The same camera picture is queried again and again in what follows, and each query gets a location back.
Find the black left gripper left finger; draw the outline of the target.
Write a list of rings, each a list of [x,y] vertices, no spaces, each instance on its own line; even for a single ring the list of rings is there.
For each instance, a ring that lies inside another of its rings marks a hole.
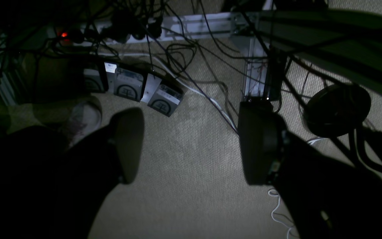
[[[140,108],[129,108],[113,115],[109,123],[110,143],[114,147],[123,184],[137,177],[144,143],[144,114]]]

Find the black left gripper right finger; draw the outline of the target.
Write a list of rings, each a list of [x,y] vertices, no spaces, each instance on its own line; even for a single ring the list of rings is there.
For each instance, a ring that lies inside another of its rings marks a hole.
[[[272,185],[281,166],[284,119],[265,102],[241,102],[238,138],[243,174],[250,186]]]

